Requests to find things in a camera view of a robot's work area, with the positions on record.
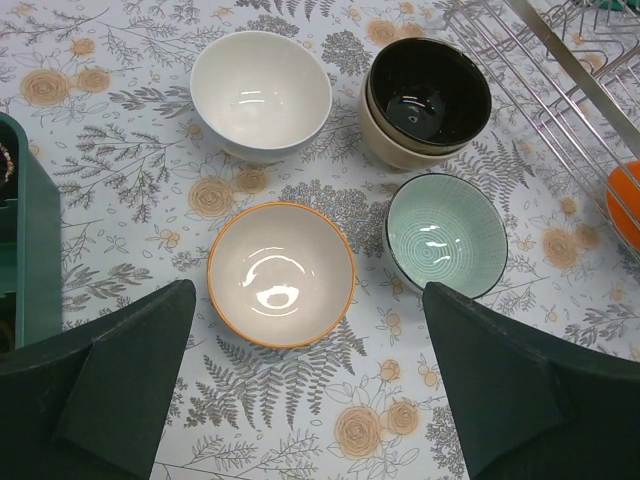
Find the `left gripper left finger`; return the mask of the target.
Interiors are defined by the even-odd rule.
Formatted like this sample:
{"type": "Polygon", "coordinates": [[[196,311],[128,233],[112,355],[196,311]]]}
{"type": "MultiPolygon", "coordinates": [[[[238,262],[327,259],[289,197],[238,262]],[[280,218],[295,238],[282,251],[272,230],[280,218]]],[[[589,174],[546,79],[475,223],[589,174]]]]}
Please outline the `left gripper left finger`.
{"type": "Polygon", "coordinates": [[[2,478],[149,478],[195,304],[174,281],[2,355],[2,478]]]}

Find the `orange plastic bowl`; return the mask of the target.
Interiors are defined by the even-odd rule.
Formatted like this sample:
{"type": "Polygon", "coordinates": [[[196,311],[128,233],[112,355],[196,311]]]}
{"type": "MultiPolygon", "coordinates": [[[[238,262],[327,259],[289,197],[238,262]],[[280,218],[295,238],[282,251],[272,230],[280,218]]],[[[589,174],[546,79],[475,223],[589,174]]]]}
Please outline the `orange plastic bowl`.
{"type": "Polygon", "coordinates": [[[639,187],[621,166],[608,177],[606,205],[611,219],[624,239],[639,249],[639,187]]]}

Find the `pale green checked bowl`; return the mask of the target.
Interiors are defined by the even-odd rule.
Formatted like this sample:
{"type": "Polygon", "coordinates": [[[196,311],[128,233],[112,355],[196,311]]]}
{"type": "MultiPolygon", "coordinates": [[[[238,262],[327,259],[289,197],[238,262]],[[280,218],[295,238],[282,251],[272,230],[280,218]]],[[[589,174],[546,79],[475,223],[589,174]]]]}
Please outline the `pale green checked bowl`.
{"type": "Polygon", "coordinates": [[[506,268],[508,240],[499,212],[481,190],[453,175],[422,174],[402,184],[381,239],[395,275],[417,294],[439,282],[476,299],[506,268]]]}

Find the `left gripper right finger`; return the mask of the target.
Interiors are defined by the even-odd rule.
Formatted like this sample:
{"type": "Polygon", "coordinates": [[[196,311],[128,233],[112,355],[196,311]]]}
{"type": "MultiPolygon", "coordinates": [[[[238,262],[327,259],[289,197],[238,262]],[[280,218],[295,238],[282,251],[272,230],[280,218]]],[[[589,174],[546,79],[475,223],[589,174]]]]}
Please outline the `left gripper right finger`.
{"type": "Polygon", "coordinates": [[[472,479],[636,479],[639,365],[436,282],[426,323],[472,479]]]}

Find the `beige bowl green leaf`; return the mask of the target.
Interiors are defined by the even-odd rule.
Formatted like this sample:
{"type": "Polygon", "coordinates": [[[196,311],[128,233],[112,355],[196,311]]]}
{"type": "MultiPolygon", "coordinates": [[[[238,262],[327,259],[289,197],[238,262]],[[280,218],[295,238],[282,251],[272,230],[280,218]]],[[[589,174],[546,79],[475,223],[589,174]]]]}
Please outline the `beige bowl green leaf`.
{"type": "Polygon", "coordinates": [[[374,120],[367,100],[369,74],[363,79],[358,100],[359,127],[371,153],[391,167],[404,171],[418,171],[436,167],[465,151],[469,144],[442,155],[427,155],[405,148],[389,137],[374,120]]]}

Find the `plain white bowl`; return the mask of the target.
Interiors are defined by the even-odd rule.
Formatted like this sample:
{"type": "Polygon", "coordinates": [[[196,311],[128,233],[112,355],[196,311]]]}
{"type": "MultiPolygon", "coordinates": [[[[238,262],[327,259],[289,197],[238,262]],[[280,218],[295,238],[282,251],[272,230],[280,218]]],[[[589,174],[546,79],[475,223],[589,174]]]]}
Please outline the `plain white bowl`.
{"type": "Polygon", "coordinates": [[[214,142],[252,164],[276,163],[306,149],[333,102],[316,58],[297,42],[264,31],[212,42],[193,64],[189,89],[214,142]]]}

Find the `white blue striped bowl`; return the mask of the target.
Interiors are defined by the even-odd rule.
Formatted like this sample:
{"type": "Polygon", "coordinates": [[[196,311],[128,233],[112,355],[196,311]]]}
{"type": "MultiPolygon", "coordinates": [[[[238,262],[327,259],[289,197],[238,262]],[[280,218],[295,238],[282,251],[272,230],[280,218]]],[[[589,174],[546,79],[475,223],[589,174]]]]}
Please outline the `white blue striped bowl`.
{"type": "Polygon", "coordinates": [[[332,332],[355,293],[356,261],[346,236],[296,203],[251,207],[218,233],[207,284],[225,324],[257,345],[292,349],[332,332]]]}

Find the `beige gold dotted bowl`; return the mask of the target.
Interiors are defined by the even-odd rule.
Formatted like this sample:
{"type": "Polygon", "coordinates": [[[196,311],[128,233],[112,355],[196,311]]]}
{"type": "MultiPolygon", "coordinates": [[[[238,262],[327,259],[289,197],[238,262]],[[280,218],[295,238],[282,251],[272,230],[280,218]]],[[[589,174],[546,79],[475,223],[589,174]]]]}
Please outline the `beige gold dotted bowl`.
{"type": "Polygon", "coordinates": [[[386,135],[408,150],[433,156],[466,146],[492,112],[490,88],[476,64],[428,38],[404,38],[384,47],[369,70],[365,97],[386,135]]]}

